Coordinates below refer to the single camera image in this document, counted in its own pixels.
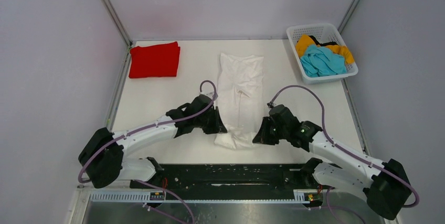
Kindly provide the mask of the white t shirt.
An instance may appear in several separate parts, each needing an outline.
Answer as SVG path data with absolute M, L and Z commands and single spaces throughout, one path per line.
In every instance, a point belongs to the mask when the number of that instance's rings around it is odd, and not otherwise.
M 215 144 L 231 150 L 253 148 L 264 116 L 264 57 L 220 54 L 216 100 L 227 133 L 218 134 Z

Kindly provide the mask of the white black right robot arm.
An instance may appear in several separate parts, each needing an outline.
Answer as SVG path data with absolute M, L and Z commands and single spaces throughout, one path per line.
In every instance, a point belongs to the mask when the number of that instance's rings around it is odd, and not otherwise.
M 256 144 L 276 145 L 281 140 L 315 156 L 301 171 L 305 187 L 334 187 L 365 201 L 379 216 L 394 220 L 411 195 L 401 163 L 383 162 L 329 138 L 310 121 L 299 121 L 284 105 L 271 105 L 253 138 Z

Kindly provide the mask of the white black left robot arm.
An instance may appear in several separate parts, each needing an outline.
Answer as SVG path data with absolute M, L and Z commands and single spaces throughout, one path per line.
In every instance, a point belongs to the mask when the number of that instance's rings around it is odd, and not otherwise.
M 100 128 L 78 156 L 82 165 L 80 173 L 88 176 L 86 180 L 80 176 L 79 182 L 91 182 L 94 188 L 104 188 L 116 180 L 142 180 L 151 188 L 158 187 L 163 180 L 158 162 L 152 157 L 132 158 L 131 155 L 194 129 L 201 129 L 206 135 L 227 133 L 218 108 L 203 94 L 146 125 L 119 132 Z

